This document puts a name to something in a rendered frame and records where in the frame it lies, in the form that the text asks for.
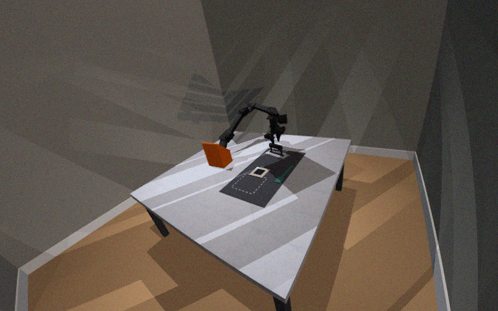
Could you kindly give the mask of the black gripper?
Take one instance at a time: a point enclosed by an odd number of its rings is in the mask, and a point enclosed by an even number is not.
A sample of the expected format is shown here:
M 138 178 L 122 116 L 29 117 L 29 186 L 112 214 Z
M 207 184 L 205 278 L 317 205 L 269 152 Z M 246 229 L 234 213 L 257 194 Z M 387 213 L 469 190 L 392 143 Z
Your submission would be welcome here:
M 272 142 L 272 144 L 274 144 L 274 138 L 275 138 L 274 134 L 276 134 L 278 142 L 279 142 L 280 137 L 281 137 L 278 133 L 274 133 L 275 126 L 278 127 L 278 124 L 276 124 L 276 125 L 270 125 L 269 127 L 271 129 L 271 131 L 270 131 L 271 133 L 267 133 L 267 134 L 264 135 L 264 138 L 265 139 L 270 139 L 271 142 Z

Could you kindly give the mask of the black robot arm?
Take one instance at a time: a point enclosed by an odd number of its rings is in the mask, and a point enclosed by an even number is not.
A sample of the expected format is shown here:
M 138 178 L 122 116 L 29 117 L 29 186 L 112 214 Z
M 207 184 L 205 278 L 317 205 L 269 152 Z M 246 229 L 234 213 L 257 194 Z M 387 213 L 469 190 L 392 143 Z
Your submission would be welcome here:
M 250 109 L 248 109 L 248 108 L 250 108 Z M 276 125 L 278 122 L 280 124 L 287 123 L 287 115 L 279 115 L 276 108 L 273 108 L 273 107 L 268 108 L 266 106 L 262 106 L 260 104 L 255 103 L 255 102 L 245 104 L 245 105 L 242 105 L 240 107 L 239 113 L 236 116 L 235 120 L 232 122 L 231 126 L 227 130 L 225 130 L 222 135 L 219 136 L 219 139 L 220 139 L 219 145 L 226 148 L 227 144 L 230 142 L 230 140 L 233 139 L 233 137 L 234 137 L 233 133 L 234 133 L 236 127 L 239 125 L 242 118 L 245 117 L 248 113 L 250 113 L 252 110 L 255 110 L 255 109 L 257 109 L 259 111 L 264 111 L 264 112 L 269 114 L 267 119 L 270 120 L 270 125 Z M 280 127 L 278 125 L 278 127 L 275 126 L 275 128 L 274 128 L 274 133 L 278 133 L 279 135 L 283 134 L 284 131 L 286 131 L 285 126 Z

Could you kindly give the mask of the beige tile with dark top panel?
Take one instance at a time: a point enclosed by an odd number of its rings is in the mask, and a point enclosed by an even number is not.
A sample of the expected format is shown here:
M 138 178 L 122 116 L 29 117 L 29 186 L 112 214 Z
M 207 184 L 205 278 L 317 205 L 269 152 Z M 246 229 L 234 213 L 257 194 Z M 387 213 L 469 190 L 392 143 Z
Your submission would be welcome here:
M 270 169 L 257 167 L 249 175 L 263 178 Z

